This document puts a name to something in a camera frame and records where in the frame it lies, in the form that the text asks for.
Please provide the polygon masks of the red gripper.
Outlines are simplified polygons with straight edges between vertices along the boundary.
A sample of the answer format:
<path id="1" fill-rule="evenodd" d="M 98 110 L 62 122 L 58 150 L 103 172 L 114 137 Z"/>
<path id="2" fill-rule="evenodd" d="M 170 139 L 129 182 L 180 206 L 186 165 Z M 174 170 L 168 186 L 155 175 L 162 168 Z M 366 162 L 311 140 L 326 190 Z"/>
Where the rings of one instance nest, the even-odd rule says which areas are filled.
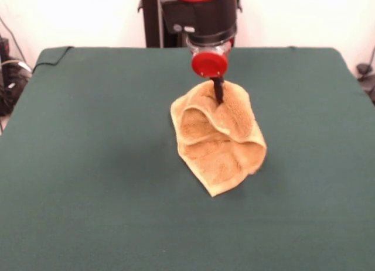
<path id="1" fill-rule="evenodd" d="M 192 57 L 193 71 L 203 77 L 211 78 L 218 104 L 223 103 L 224 76 L 228 69 L 228 58 L 225 54 L 200 52 Z"/>

